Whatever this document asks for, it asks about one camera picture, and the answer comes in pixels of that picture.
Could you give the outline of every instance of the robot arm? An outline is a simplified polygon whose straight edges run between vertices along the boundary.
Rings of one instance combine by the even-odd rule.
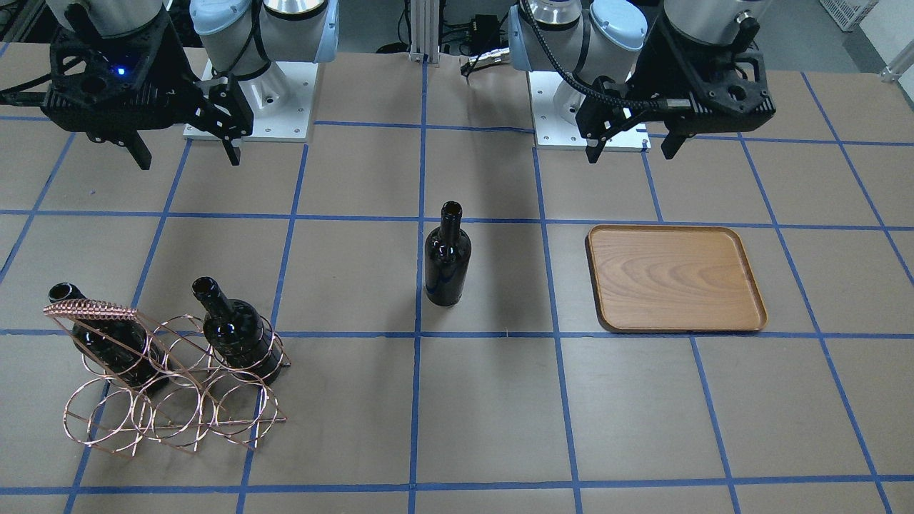
[[[650,121],[665,122],[670,159],[696,134],[747,132],[774,115],[752,47],[769,1],[665,0],[648,32],[625,0],[594,0],[589,11],[580,0],[519,0],[510,16],[512,62],[555,70],[568,84],[564,94],[578,94],[569,104],[591,163],[614,135]]]
[[[124,146],[142,169],[152,156],[137,131],[175,123],[215,135],[237,165],[238,140],[254,120],[241,83],[272,59],[335,56],[335,0],[194,0],[197,31],[220,71],[211,80],[191,70],[162,0],[47,1],[61,27],[50,47],[48,91],[17,87],[0,91],[0,102],[40,107],[64,130]]]

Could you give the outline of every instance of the wood grain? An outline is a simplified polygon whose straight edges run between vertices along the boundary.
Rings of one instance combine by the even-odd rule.
[[[588,252],[600,315],[614,330],[761,330],[768,321],[730,229],[600,225]]]

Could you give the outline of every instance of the dark glass bottle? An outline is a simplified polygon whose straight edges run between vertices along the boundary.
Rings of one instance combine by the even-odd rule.
[[[460,300],[472,246],[460,229],[463,209],[449,201],[441,207],[441,226],[425,239],[425,294],[436,305],[451,306]]]
[[[67,282],[51,287],[48,292],[48,300],[51,303],[83,298],[85,296],[79,288]],[[137,355],[138,353],[143,353],[146,345],[146,332],[138,323],[134,321],[93,319],[81,319],[80,322],[98,330],[106,337],[100,336],[80,325],[73,325],[73,337],[82,343],[85,348],[76,344],[75,341],[73,343],[74,346],[91,359],[103,363],[131,389],[140,390],[150,380],[160,378],[146,388],[146,394],[152,395],[168,383],[162,372],[156,369],[149,361],[149,359],[153,359],[156,362],[162,362],[162,355],[155,345],[150,345],[149,347],[149,359]],[[112,339],[120,341],[137,353],[122,347]]]
[[[270,348],[267,332],[257,310],[247,302],[229,300],[219,284],[208,276],[193,284],[194,297],[207,310],[203,335],[231,368],[245,369],[266,384],[280,374],[279,348]]]

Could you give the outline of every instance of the table surface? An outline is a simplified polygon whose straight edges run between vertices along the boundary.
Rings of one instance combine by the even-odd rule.
[[[2,86],[46,52],[1,47]],[[914,113],[895,86],[772,72],[758,131],[589,166],[535,148],[524,74],[458,67],[341,54],[311,142],[245,143],[237,167],[176,126],[144,135],[142,171],[0,108],[0,511],[914,511]],[[473,257],[445,309],[420,245],[452,199]],[[623,223],[735,230],[769,324],[606,332],[584,238]],[[202,314],[201,275],[282,334],[290,421],[256,453],[68,440],[90,376],[41,315],[48,288],[165,319]]]

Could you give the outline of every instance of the aluminum frame post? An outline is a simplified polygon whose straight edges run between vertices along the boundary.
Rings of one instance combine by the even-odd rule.
[[[908,45],[901,50],[892,62],[888,63],[882,71],[879,72],[879,77],[882,77],[883,82],[898,82],[898,79],[904,75],[905,71],[914,64],[914,40],[911,40]]]
[[[438,27],[441,23],[441,0],[409,0],[409,58],[429,64],[439,61]]]

